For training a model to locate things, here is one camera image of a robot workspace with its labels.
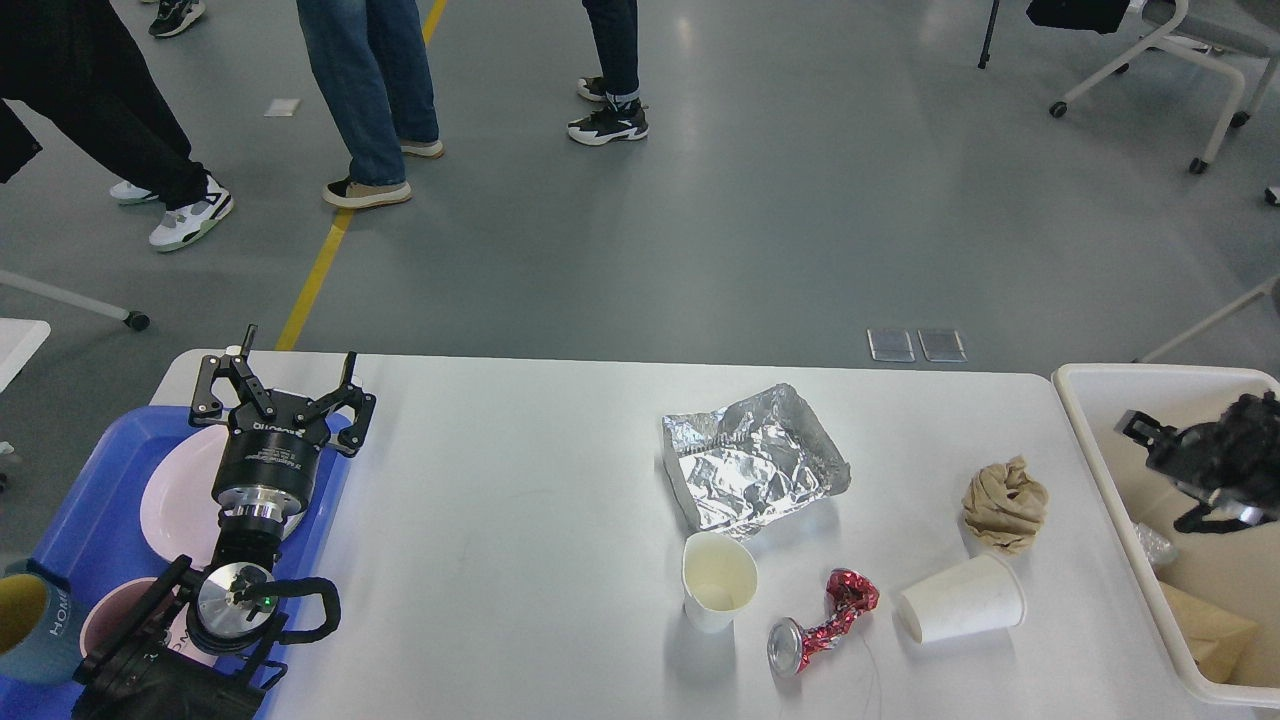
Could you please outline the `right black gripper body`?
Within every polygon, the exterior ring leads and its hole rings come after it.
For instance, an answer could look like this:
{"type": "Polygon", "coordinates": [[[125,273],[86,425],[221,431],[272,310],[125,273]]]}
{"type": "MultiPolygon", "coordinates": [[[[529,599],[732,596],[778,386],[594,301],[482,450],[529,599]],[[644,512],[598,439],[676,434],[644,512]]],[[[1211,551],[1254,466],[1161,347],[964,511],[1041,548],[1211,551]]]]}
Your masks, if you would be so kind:
{"type": "Polygon", "coordinates": [[[1166,475],[1208,519],[1277,520],[1277,428],[1202,423],[1172,447],[1149,451],[1148,468],[1166,475]]]}

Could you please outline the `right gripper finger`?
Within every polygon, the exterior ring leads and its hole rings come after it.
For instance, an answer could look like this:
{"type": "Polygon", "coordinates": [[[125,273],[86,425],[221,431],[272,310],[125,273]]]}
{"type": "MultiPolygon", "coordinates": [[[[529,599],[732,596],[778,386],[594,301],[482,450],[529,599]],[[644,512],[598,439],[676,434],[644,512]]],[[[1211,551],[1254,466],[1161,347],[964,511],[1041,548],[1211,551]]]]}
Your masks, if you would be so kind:
{"type": "Polygon", "coordinates": [[[1231,534],[1251,529],[1251,524],[1238,519],[1208,519],[1213,509],[1197,505],[1174,521],[1174,530],[1183,534],[1231,534]]]}
{"type": "Polygon", "coordinates": [[[1164,425],[1153,416],[1138,410],[1125,411],[1116,425],[1116,432],[1147,451],[1175,446],[1181,433],[1176,427],[1164,425]]]}

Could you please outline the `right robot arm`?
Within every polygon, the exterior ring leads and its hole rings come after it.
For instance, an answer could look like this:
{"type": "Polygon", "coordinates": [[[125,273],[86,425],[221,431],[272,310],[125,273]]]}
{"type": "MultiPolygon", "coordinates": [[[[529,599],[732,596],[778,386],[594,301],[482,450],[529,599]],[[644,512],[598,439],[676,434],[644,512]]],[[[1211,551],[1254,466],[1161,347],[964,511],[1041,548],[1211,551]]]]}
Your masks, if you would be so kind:
{"type": "Polygon", "coordinates": [[[1117,432],[1144,447],[1146,466],[1197,505],[1172,524],[1180,533],[1230,534],[1277,520],[1276,393],[1242,395],[1216,421],[1166,427],[1130,410],[1117,432]]]}

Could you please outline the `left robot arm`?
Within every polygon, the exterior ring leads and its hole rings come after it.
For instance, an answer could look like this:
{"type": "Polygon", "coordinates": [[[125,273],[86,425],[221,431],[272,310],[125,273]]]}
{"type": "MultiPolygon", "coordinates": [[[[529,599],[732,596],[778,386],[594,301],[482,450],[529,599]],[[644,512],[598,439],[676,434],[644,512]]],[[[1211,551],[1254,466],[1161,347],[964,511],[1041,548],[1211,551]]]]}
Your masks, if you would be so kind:
{"type": "Polygon", "coordinates": [[[288,667],[278,644],[310,644],[340,624],[335,584],[280,579],[285,524],[308,510],[321,452],[353,457],[376,400],[347,354],[319,398],[269,389],[250,366],[256,329],[201,364],[188,421],[225,427],[214,477],[219,536],[204,568],[182,555],[76,669],[74,719],[251,719],[288,667]]]}

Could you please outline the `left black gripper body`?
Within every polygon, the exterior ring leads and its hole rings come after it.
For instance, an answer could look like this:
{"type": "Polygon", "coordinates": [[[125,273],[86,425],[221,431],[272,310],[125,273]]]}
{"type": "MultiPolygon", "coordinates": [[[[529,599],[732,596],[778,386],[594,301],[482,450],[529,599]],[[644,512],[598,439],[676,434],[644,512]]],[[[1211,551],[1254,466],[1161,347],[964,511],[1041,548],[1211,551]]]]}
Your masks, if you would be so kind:
{"type": "Polygon", "coordinates": [[[233,415],[211,496],[227,516],[285,521],[308,510],[323,446],[324,420],[305,427],[233,415]]]}

